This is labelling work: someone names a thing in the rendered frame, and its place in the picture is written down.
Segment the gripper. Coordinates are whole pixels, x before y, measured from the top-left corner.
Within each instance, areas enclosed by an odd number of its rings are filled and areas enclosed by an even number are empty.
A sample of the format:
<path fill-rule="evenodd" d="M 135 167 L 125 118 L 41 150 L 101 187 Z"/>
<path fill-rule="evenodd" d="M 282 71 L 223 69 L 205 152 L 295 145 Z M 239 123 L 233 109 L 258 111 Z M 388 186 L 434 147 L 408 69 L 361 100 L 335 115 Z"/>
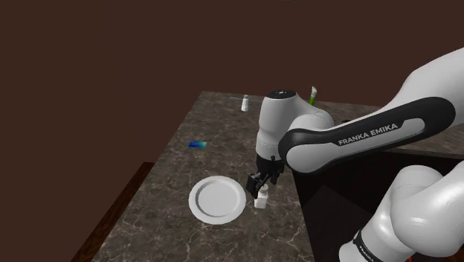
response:
<path fill-rule="evenodd" d="M 254 199 L 257 199 L 260 189 L 267 180 L 273 185 L 277 184 L 277 180 L 284 171 L 284 167 L 284 162 L 276 160 L 274 156 L 271 157 L 271 160 L 267 160 L 257 155 L 257 172 L 248 175 L 245 189 Z"/>

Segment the small white square bottle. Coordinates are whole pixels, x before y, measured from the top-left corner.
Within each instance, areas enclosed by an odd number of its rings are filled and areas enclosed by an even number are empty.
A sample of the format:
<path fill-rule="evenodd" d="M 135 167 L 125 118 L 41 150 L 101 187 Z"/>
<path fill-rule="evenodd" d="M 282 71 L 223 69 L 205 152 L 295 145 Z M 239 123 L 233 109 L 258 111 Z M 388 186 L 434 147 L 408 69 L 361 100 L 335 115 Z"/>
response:
<path fill-rule="evenodd" d="M 254 200 L 254 207 L 264 209 L 268 200 L 268 185 L 264 184 L 257 193 L 257 198 Z"/>

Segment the white round plate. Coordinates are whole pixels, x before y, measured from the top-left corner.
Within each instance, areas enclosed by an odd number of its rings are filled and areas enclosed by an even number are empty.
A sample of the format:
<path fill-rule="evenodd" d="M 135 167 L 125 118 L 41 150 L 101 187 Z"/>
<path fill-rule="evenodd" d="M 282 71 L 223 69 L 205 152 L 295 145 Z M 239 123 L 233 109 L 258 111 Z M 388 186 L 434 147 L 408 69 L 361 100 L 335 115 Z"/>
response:
<path fill-rule="evenodd" d="M 188 198 L 192 214 L 203 223 L 223 225 L 241 215 L 246 206 L 243 187 L 226 176 L 209 176 L 197 182 Z"/>

